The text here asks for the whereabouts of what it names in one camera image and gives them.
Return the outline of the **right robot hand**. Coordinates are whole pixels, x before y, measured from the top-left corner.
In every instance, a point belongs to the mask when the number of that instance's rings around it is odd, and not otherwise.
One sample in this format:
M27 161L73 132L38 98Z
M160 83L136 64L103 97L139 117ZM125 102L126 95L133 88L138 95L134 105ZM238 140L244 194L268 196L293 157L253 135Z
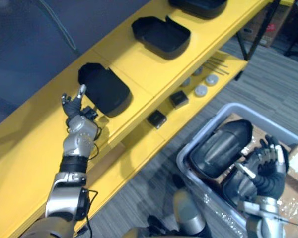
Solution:
M257 195L278 200L285 189L289 169L289 153L276 137L265 135L260 139L261 148L254 150L257 158L268 158L253 171L240 162L235 167L246 175L257 189Z

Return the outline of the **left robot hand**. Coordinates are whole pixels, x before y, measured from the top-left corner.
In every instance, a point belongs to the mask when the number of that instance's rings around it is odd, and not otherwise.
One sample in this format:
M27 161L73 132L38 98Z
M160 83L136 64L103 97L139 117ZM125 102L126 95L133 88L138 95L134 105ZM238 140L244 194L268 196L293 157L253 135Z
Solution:
M81 85L77 93L77 96L74 99L72 99L70 96L67 96L66 93L62 94L61 104L62 104L64 113L68 116L68 118L73 118L79 115L81 110L82 98L85 95L86 89L87 87L85 84Z

